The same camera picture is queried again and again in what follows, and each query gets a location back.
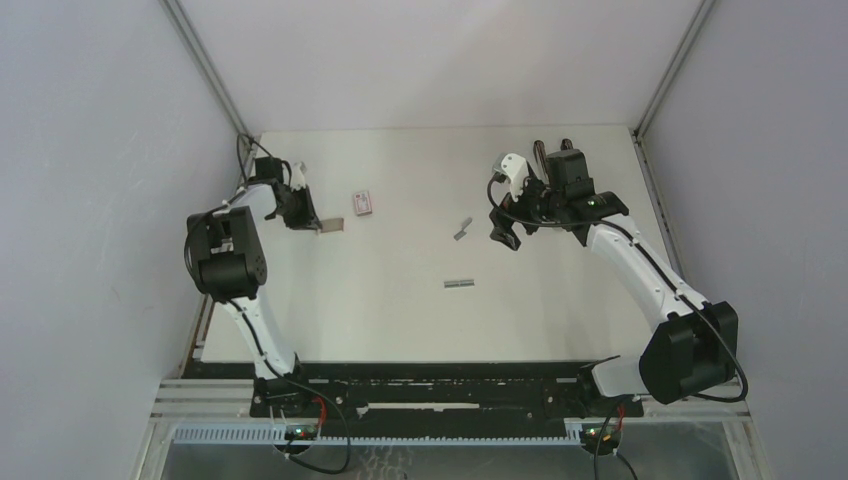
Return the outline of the silver black staple remover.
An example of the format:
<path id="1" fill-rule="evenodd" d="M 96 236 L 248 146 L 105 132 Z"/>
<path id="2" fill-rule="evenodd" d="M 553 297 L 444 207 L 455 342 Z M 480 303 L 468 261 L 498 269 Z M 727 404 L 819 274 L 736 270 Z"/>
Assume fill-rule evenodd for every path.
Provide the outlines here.
<path id="1" fill-rule="evenodd" d="M 546 148 L 542 140 L 533 142 L 533 154 L 537 165 L 540 168 L 540 178 L 546 184 L 549 183 L 549 170 L 546 160 Z"/>

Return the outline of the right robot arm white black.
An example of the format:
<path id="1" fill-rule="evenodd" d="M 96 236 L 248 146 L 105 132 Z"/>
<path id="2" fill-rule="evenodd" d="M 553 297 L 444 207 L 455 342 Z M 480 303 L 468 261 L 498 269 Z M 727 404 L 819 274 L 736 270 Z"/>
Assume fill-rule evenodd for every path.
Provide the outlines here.
<path id="1" fill-rule="evenodd" d="M 487 185 L 492 193 L 492 240 L 516 251 L 520 224 L 527 234 L 559 229 L 608 262 L 642 311 L 651 337 L 641 354 L 617 356 L 591 366 L 578 388 L 579 406 L 605 415 L 618 398 L 648 395 L 662 404 L 687 397 L 736 403 L 750 383 L 737 358 L 738 314 L 727 302 L 712 302 L 683 280 L 643 238 L 628 207 L 613 192 L 597 192 L 584 153 L 554 152 L 542 175 L 517 153 L 502 155 Z"/>

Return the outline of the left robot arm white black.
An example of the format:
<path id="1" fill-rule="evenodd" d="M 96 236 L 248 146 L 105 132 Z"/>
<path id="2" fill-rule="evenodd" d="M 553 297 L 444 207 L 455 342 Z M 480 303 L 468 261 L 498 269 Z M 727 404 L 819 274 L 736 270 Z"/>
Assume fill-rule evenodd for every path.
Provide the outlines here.
<path id="1" fill-rule="evenodd" d="M 244 338 L 255 377 L 296 374 L 299 358 L 271 310 L 269 267 L 257 225 L 279 219 L 295 231 L 319 231 L 306 166 L 266 156 L 254 162 L 247 184 L 218 207 L 186 219 L 183 254 L 196 288 L 220 304 Z"/>

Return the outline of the open staple box tray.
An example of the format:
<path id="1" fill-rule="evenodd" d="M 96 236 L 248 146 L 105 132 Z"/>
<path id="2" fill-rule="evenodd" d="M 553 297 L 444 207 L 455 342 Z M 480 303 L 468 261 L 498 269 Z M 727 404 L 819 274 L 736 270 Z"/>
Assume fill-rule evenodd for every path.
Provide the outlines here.
<path id="1" fill-rule="evenodd" d="M 344 231 L 345 219 L 343 217 L 327 218 L 321 221 L 320 233 L 339 233 Z"/>

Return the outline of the red white staple box sleeve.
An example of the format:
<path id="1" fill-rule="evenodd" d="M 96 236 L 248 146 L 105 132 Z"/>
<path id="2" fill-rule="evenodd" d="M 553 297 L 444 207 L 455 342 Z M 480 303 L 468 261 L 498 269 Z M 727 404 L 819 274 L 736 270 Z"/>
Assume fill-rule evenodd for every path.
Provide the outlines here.
<path id="1" fill-rule="evenodd" d="M 368 216 L 373 213 L 373 205 L 370 192 L 367 190 L 359 191 L 353 194 L 353 205 L 355 215 L 358 217 Z"/>

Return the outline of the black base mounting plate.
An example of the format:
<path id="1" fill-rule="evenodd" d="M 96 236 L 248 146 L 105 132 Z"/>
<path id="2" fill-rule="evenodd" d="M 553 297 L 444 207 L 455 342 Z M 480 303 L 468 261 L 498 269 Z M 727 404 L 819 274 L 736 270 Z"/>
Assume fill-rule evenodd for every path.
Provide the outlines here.
<path id="1" fill-rule="evenodd" d="M 589 361 L 512 363 L 305 362 L 292 382 L 253 385 L 253 418 L 317 420 L 315 395 L 330 408 L 323 427 L 343 438 L 336 405 L 352 438 L 549 439 L 568 421 L 602 421 L 612 406 L 589 384 Z M 627 419 L 645 414 L 627 404 Z"/>

